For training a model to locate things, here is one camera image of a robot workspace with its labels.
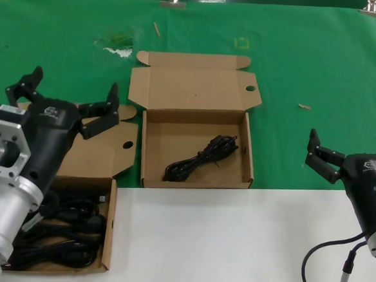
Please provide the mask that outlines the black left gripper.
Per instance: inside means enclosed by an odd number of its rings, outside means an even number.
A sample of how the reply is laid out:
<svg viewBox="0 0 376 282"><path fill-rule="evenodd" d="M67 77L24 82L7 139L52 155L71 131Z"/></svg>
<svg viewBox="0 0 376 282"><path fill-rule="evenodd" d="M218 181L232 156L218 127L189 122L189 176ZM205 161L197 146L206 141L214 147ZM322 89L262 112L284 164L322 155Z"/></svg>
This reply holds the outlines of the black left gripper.
<svg viewBox="0 0 376 282"><path fill-rule="evenodd" d="M44 76L37 66L31 74L6 88L10 105L24 97L29 102L28 120L23 129L31 155L20 175L33 182L43 194L52 184L61 163L71 149L77 133L87 140L119 123L119 93L115 82L105 102L77 105L65 100L43 97L36 88ZM81 119L92 118L81 124Z"/></svg>

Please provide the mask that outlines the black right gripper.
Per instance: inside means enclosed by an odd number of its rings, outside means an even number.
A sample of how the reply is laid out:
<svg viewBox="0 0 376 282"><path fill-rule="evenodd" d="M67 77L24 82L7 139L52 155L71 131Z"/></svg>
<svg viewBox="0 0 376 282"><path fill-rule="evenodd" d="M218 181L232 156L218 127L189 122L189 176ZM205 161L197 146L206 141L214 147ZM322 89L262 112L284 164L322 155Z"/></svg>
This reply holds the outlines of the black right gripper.
<svg viewBox="0 0 376 282"><path fill-rule="evenodd" d="M341 177L364 237L376 232L376 154L345 155L322 147L316 129L311 129L305 164L334 184Z"/></svg>

